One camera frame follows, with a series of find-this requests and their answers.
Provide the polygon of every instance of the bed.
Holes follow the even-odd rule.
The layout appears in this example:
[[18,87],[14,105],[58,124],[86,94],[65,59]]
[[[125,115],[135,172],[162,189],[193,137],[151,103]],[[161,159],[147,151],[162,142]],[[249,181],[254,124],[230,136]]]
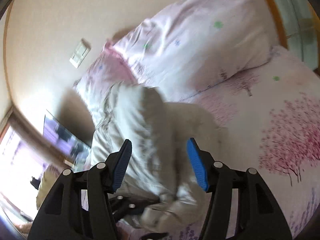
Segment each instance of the bed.
[[[267,1],[252,0],[268,36],[265,47],[269,48],[269,54],[263,62],[252,64],[248,69],[241,67],[238,70],[245,70],[237,70],[227,77],[222,72],[222,80],[215,84],[206,84],[195,93],[185,90],[175,98],[170,98],[170,91],[166,91],[163,84],[156,86],[168,101],[197,104],[212,114],[221,128],[219,160],[233,169],[259,169],[296,237],[320,202],[320,83],[310,69],[284,48],[284,29],[281,20],[276,19],[279,12],[272,0]],[[223,27],[219,21],[215,25],[217,29]],[[150,49],[147,43],[142,47],[144,51]],[[131,73],[136,79],[131,82],[154,85],[146,82],[145,76],[140,75],[130,61],[137,52],[129,55],[123,48],[121,43],[112,42],[104,48],[108,58],[123,69],[116,81],[128,79]],[[86,203],[86,194],[83,194],[84,207]],[[145,234],[142,229],[123,223],[120,226],[129,233],[130,239]],[[198,221],[183,230],[170,232],[167,239],[197,240],[201,227],[202,221]]]
[[[233,7],[235,1],[243,7]],[[189,39],[190,36],[201,36],[204,28],[208,28],[207,33],[211,32],[211,27],[203,23],[199,31],[195,31],[195,26],[189,30],[190,25],[194,24],[193,20],[188,17],[185,21],[184,16],[180,17],[195,12],[185,11],[194,6],[193,2],[205,11],[209,0],[205,3],[182,0],[168,6],[154,18],[145,20],[117,43],[107,42],[103,49],[104,56],[98,58],[84,80],[78,83],[78,92],[91,113],[97,112],[97,105],[90,101],[92,97],[88,95],[87,80],[96,79],[100,83],[96,93],[94,89],[91,93],[95,94],[94,102],[101,101],[110,87],[109,83],[112,83],[108,80],[108,84],[104,82],[102,88],[102,81],[98,80],[101,68],[109,67],[103,61],[107,54],[107,57],[117,58],[117,70],[121,69],[114,82],[127,80],[158,87],[167,101],[200,105],[212,114],[220,127],[218,159],[233,169],[257,168],[282,208],[292,236],[296,237],[320,202],[320,185],[317,181],[320,173],[319,77],[279,45],[284,39],[279,39],[279,28],[272,21],[272,10],[268,9],[270,5],[265,0],[223,0],[224,9],[229,15],[235,17],[240,14],[237,10],[242,10],[241,14],[245,15],[241,20],[233,18],[234,21],[241,21],[245,25],[247,20],[249,26],[250,34],[239,39],[247,42],[241,44],[243,47],[254,48],[243,51],[241,55],[223,47],[224,40],[220,40],[219,32],[222,29],[226,28],[228,33],[224,34],[223,39],[228,35],[234,39],[232,30],[238,28],[234,23],[228,23],[229,15],[224,15],[224,12],[215,16],[219,21],[211,20],[215,28],[212,38],[219,42],[204,46],[196,38]],[[259,12],[257,15],[250,13],[253,11],[252,5]],[[195,22],[198,26],[197,19],[201,16],[201,13],[196,13]],[[206,40],[207,37],[201,36],[201,39]],[[215,48],[219,53],[203,61],[192,56],[188,56],[189,61],[185,59],[194,51],[205,51],[201,54],[203,57],[208,52],[207,47]],[[264,50],[266,53],[262,55],[260,51]],[[224,54],[225,51],[233,55],[236,63]],[[208,61],[219,62],[215,69],[218,75],[211,75],[212,69],[206,69]],[[231,214],[232,219],[236,219],[234,214]],[[167,239],[197,240],[202,224],[200,220],[184,230],[170,232]],[[130,235],[130,239],[138,239],[146,233],[124,223],[121,223],[121,227]]]

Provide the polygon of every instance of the wall switch plate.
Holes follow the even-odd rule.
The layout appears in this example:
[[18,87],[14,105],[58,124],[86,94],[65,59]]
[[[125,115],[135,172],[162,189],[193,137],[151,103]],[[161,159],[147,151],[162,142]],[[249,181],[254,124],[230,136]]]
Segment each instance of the wall switch plate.
[[89,44],[82,39],[77,45],[73,54],[71,55],[70,62],[72,63],[72,65],[75,66],[75,68],[78,68],[85,56],[87,56],[87,54],[89,53],[89,51]]

